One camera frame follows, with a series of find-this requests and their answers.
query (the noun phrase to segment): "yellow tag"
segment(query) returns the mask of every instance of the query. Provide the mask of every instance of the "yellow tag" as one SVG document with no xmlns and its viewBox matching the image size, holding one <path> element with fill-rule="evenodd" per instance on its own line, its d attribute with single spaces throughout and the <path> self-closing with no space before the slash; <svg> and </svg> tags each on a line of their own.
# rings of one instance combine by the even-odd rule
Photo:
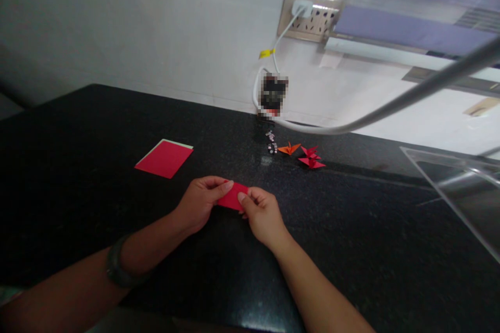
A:
<svg viewBox="0 0 500 333">
<path fill-rule="evenodd" d="M 265 58 L 265 57 L 269 57 L 274 52 L 276 52 L 275 49 L 264 49 L 263 51 L 260 51 L 260 57 L 259 57 L 259 59 L 262 59 L 262 58 Z"/>
</svg>

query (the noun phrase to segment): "electrical outlet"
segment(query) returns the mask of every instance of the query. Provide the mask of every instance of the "electrical outlet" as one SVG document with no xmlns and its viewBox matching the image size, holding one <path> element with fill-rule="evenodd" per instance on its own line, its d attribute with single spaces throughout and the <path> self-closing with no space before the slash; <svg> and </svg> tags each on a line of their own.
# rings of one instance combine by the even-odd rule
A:
<svg viewBox="0 0 500 333">
<path fill-rule="evenodd" d="M 278 25 L 278 35 L 285 30 L 292 20 L 292 6 L 295 0 L 283 0 L 281 18 Z M 343 3 L 339 0 L 309 0 L 312 1 L 313 10 L 310 17 L 299 17 L 292 24 L 285 36 L 322 42 L 330 36 L 333 25 L 337 22 Z"/>
</svg>

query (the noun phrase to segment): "person's left hand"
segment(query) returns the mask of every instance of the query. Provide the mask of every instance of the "person's left hand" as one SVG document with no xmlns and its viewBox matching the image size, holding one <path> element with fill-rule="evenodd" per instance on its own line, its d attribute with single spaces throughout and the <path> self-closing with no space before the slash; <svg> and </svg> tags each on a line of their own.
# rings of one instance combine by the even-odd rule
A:
<svg viewBox="0 0 500 333">
<path fill-rule="evenodd" d="M 192 180 L 177 208 L 172 212 L 181 227 L 193 234 L 208 221 L 217 200 L 233 187 L 233 181 L 222 177 L 207 176 Z"/>
</svg>

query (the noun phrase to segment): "black granite countertop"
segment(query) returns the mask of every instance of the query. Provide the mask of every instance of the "black granite countertop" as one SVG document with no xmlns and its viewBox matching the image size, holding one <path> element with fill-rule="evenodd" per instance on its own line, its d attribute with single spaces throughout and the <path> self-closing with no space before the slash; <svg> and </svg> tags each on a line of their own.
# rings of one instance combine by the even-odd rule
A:
<svg viewBox="0 0 500 333">
<path fill-rule="evenodd" d="M 31 286 L 170 212 L 221 175 L 276 195 L 294 238 L 377 331 L 499 331 L 500 265 L 399 146 L 276 127 L 318 146 L 308 170 L 267 152 L 254 115 L 91 85 L 0 122 L 0 284 Z M 194 146 L 173 179 L 134 169 L 162 138 Z M 237 212 L 160 264 L 123 305 L 216 324 L 303 331 L 278 264 Z"/>
</svg>

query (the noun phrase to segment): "forearm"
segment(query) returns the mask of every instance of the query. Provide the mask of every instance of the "forearm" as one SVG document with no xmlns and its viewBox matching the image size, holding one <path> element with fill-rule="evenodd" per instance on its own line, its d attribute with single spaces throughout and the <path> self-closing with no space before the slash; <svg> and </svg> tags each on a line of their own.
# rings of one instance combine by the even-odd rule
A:
<svg viewBox="0 0 500 333">
<path fill-rule="evenodd" d="M 272 251 L 308 332 L 373 332 L 290 235 Z"/>
<path fill-rule="evenodd" d="M 120 262 L 133 275 L 152 270 L 188 235 L 173 214 L 134 233 L 123 244 Z M 51 276 L 0 310 L 6 332 L 83 332 L 129 292 L 109 280 L 109 248 Z"/>
</svg>

